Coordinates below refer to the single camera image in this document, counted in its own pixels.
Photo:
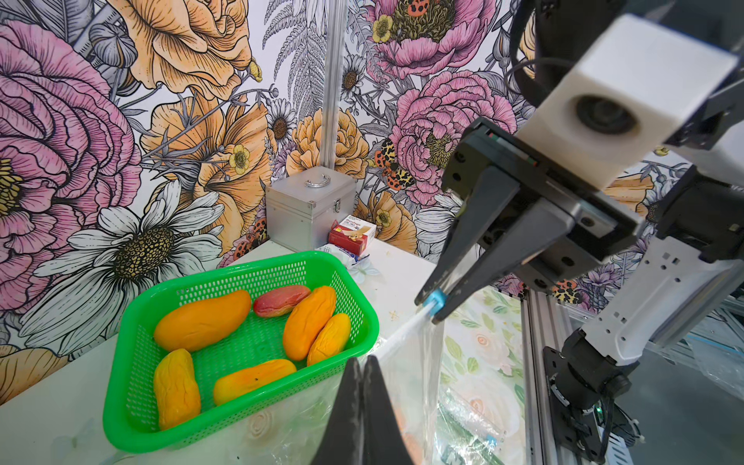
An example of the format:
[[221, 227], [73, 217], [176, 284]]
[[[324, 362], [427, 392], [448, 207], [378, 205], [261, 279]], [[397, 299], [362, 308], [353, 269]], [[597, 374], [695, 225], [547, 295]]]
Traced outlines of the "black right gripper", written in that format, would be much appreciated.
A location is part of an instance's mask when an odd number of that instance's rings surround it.
[[[431, 295], [434, 324], [507, 274], [548, 291], [600, 267], [643, 230], [637, 213], [483, 117], [464, 130], [442, 182], [463, 205], [415, 299], [423, 304]], [[474, 245], [484, 253], [463, 269]]]

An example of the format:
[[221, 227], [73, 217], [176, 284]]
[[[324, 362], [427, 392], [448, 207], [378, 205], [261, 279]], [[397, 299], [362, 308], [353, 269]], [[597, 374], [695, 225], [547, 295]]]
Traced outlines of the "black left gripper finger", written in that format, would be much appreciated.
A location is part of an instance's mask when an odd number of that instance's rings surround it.
[[411, 465], [379, 360], [345, 365], [314, 464]]

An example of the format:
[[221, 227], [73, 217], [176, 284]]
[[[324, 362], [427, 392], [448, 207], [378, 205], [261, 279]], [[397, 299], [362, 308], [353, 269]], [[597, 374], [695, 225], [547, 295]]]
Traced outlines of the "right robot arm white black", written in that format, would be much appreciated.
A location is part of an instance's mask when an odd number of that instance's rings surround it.
[[[516, 274], [534, 291], [598, 267], [643, 222], [544, 149], [479, 118], [444, 174], [464, 205], [417, 296], [441, 323], [476, 291]], [[603, 463], [631, 373], [648, 343], [681, 338], [743, 277], [743, 195], [695, 169], [652, 212], [655, 236], [631, 278], [561, 349], [544, 347], [538, 397], [555, 441]]]

